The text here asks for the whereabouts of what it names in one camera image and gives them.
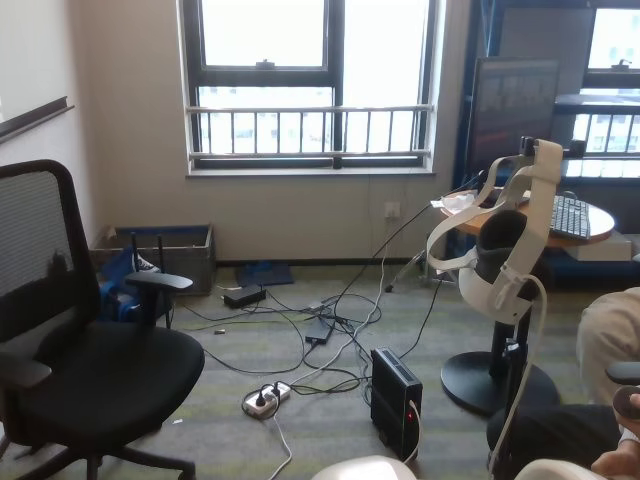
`computer screen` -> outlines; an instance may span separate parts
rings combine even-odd
[[[467,139],[468,174],[516,155],[523,135],[549,139],[558,84],[556,60],[479,58]]]

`striped carpet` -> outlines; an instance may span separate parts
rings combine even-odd
[[[340,292],[359,267],[299,267],[293,269],[296,283],[269,288],[285,305],[303,308]],[[387,268],[387,278],[397,271]],[[232,285],[230,269],[219,272],[218,282]],[[374,298],[378,291],[379,267],[372,267],[353,288],[353,293]],[[417,275],[409,275],[393,293],[382,296],[382,319],[362,331],[360,342],[367,349],[388,346],[404,352],[415,340],[429,307],[433,288],[424,286]],[[228,316],[217,290],[209,297],[181,299],[193,310],[212,318]],[[537,364],[556,382],[565,403],[582,402],[575,361],[575,335],[581,310],[595,293],[552,293],[545,338]],[[279,308],[273,299],[264,306]],[[339,314],[364,320],[371,305],[356,297],[346,297]],[[304,335],[304,316],[288,314]],[[252,315],[221,325],[225,335],[214,335],[212,322],[197,317],[183,307],[175,312],[174,328],[190,330],[212,354],[243,370],[286,370],[300,360],[300,339],[292,325],[277,313]],[[532,331],[537,319],[534,318]],[[412,469],[419,478],[455,480],[486,478],[487,446],[485,421],[453,404],[443,393],[439,374],[442,364],[456,353],[487,350],[492,324],[474,313],[452,287],[442,286],[429,324],[418,347],[406,357],[409,368],[424,384],[422,400],[423,442]],[[319,346],[309,360],[320,364],[335,354],[346,341],[334,334],[326,346]],[[336,366],[358,372],[353,348],[345,349]],[[204,372],[187,401],[162,430],[138,440],[133,446],[165,455],[192,459],[198,479],[267,479],[286,458],[272,420],[261,423],[242,413],[240,400],[250,390],[274,380],[292,381],[308,371],[277,375],[250,375],[229,370],[208,358]],[[345,379],[325,373],[311,379],[318,387],[328,387]],[[285,437],[293,451],[293,461],[278,478],[308,479],[333,463],[372,454],[392,455],[378,439],[362,391],[335,395],[293,394],[278,414]],[[34,457],[14,460],[22,450],[12,445],[0,462],[0,477],[12,478],[33,468],[54,454],[47,447]],[[77,462],[56,479],[84,478],[84,464]],[[143,468],[105,459],[100,478],[164,479],[177,473]]]

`window latch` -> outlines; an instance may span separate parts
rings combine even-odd
[[[276,64],[268,61],[266,58],[261,62],[256,62],[256,68],[259,70],[275,70]]]
[[[611,65],[611,70],[613,70],[614,72],[628,72],[629,65],[631,65],[632,63],[633,62],[631,62],[631,60],[625,60],[623,58],[618,62],[617,65]]]

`power strip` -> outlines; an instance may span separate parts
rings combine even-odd
[[[291,394],[291,387],[282,382],[278,382],[278,390],[280,391],[280,403],[284,402]],[[251,395],[244,401],[243,410],[252,417],[262,418],[267,416],[277,405],[278,400],[274,393],[274,387],[269,385],[262,389],[262,396],[264,397],[264,405],[256,405],[259,393]]]

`round table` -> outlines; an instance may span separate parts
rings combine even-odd
[[[466,193],[471,192],[458,192],[451,196]],[[523,203],[518,210],[527,215],[529,203]],[[446,217],[456,213],[444,207],[440,211]],[[459,225],[457,229],[464,233],[478,235],[490,216],[491,214],[479,215]],[[591,232],[589,240],[561,237],[551,233],[547,240],[547,247],[575,247],[601,242],[609,238],[615,221],[604,210],[589,205],[589,223]],[[529,322],[530,311],[520,321],[516,336],[516,341],[525,352]],[[458,405],[480,415],[489,416],[504,408],[507,403],[509,367],[503,358],[503,352],[507,340],[512,338],[514,333],[515,327],[496,322],[490,352],[466,352],[447,360],[440,374],[445,393]],[[553,405],[558,401],[558,390],[551,378],[534,366],[521,404],[543,406]]]

